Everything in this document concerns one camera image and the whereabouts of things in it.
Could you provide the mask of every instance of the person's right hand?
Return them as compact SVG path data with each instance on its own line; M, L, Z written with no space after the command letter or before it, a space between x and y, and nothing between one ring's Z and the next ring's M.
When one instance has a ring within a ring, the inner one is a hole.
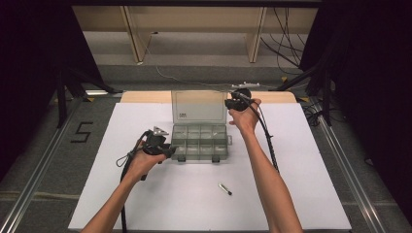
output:
M260 103L261 100L254 99L252 107L255 110L258 110L258 105ZM242 112L231 109L229 110L229 114L233 117L233 120L231 120L229 124L236 125L242 134L255 132L258 116L251 110L251 108L247 108Z

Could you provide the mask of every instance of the white tabletop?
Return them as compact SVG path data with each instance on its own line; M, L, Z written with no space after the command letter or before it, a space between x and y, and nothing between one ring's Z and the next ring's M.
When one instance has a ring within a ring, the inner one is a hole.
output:
M262 104L279 169L303 229L351 229L299 104ZM140 135L158 126L172 133L172 105L116 105L69 229L81 230L120 181L116 160ZM246 152L235 126L233 144L221 163L166 160L135 185L125 204L130 230L263 231L266 219ZM269 154L261 126L257 137ZM223 192L218 183L233 195ZM120 217L115 229L121 229Z

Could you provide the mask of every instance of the small metal object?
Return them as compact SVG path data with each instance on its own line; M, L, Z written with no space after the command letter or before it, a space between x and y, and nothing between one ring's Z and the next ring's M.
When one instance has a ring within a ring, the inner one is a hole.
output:
M225 191L228 195L231 195L231 194L232 194L232 192L229 191L229 189L228 189L226 186L224 186L222 183L219 183L219 187L220 187L223 191Z
M157 126L154 126L154 135L155 135L155 136L159 136L159 135L169 135L169 133L166 132L166 131L164 131L163 129L157 127Z

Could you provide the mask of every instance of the box lid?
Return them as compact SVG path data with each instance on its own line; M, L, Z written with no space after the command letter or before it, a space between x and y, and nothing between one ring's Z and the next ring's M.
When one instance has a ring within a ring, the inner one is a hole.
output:
M226 98L216 90L172 90L173 122L226 124Z

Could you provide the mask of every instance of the metal frame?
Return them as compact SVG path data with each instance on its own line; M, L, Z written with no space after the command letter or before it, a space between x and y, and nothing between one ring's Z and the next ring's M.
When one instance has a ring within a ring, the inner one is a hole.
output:
M64 136L67 126L79 108L80 104L82 103L83 98L75 98L70 105L69 116L66 118L64 123L61 127L57 128L51 142L49 143L46 151L43 153L42 158L40 159L39 163L37 164L33 174L31 175L29 181L27 182L25 188L20 193L20 196L16 200L15 204L13 205L12 209L9 211L6 220L3 222L3 226L0 230L2 233L9 233L15 232L20 221L22 220L25 211L27 210L28 206L30 205L31 199L37 190L38 186L40 185L43 177L45 176L48 168L51 164L51 161L60 146L61 139Z
M314 100L314 97L311 97L311 102L316 103L318 101ZM316 104L314 107L317 110L317 112L322 109L319 103ZM351 188L351 192L354 195L358 206L360 207L360 211L363 214L363 217L369 227L370 232L387 232L375 210L375 207L370 201L366 191L363 189L361 181L358 179L355 170L353 169L348 157L345 154L345 151L342 149L339 141L337 140L332 127L327 125L326 121L322 116L320 117L320 122L322 130L324 131L324 134L333 151L336 161L338 162L339 167L342 169L342 173L345 177L345 180L348 183L348 186Z

